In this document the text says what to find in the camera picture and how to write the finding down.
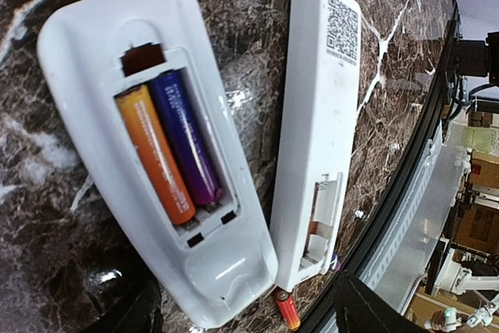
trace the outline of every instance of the qr code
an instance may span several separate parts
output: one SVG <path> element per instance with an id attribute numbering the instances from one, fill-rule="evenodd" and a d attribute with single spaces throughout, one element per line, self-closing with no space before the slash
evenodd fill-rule
<path id="1" fill-rule="evenodd" d="M 339 0 L 327 4 L 327 53 L 356 65 L 359 15 Z"/>

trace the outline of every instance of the orange battery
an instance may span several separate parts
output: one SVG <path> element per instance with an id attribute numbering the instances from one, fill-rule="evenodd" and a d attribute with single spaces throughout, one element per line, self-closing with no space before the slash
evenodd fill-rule
<path id="1" fill-rule="evenodd" d="M 288 328 L 292 331 L 297 330 L 300 325 L 300 320 L 298 311 L 296 310 L 295 301 L 293 300 L 291 294 L 285 290 L 277 288 L 274 292 L 274 300 L 277 303 Z"/>
<path id="2" fill-rule="evenodd" d="M 174 225 L 188 222 L 196 208 L 168 146 L 145 85 L 116 97 L 116 104 L 140 161 Z"/>

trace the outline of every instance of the marble countertop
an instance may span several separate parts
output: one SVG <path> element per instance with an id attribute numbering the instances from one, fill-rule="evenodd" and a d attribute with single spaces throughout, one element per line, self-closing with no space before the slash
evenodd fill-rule
<path id="1" fill-rule="evenodd" d="M 143 262 L 82 165 L 36 57 L 44 21 L 78 0 L 0 0 L 0 332 L 77 332 Z M 370 217 L 407 144 L 441 52 L 451 0 L 356 0 L 363 11 L 359 116 L 338 252 Z M 285 78 L 289 0 L 199 0 L 267 218 Z M 295 290 L 304 313 L 328 281 Z M 164 331 L 192 327 L 163 292 Z M 270 297 L 220 332 L 286 331 Z"/>

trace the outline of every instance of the cardboard box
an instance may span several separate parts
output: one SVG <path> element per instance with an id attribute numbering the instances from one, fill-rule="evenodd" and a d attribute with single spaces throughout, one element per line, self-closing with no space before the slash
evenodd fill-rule
<path id="1" fill-rule="evenodd" d="M 499 158 L 497 156 L 473 152 L 472 171 L 469 181 L 476 185 L 499 189 Z"/>
<path id="2" fill-rule="evenodd" d="M 471 111 L 468 115 L 468 126 L 488 128 L 492 125 L 492 121 L 491 113 Z"/>
<path id="3" fill-rule="evenodd" d="M 499 240 L 499 210 L 475 204 L 465 213 L 455 242 L 483 251 L 494 253 Z"/>

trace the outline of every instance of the aa battery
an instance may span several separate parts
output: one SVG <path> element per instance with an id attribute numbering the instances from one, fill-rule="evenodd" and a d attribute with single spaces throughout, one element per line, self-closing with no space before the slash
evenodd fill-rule
<path id="1" fill-rule="evenodd" d="M 196 214 L 145 85 L 119 95 L 116 104 L 160 202 L 174 225 Z"/>
<path id="2" fill-rule="evenodd" d="M 285 290 L 277 288 L 274 292 L 274 300 L 277 303 L 288 328 L 292 331 L 297 330 L 300 325 L 300 320 L 298 311 L 296 310 L 295 301 L 293 300 L 291 294 Z"/>
<path id="3" fill-rule="evenodd" d="M 150 81 L 148 88 L 191 199 L 195 205 L 213 205 L 223 192 L 180 72 L 163 73 Z"/>

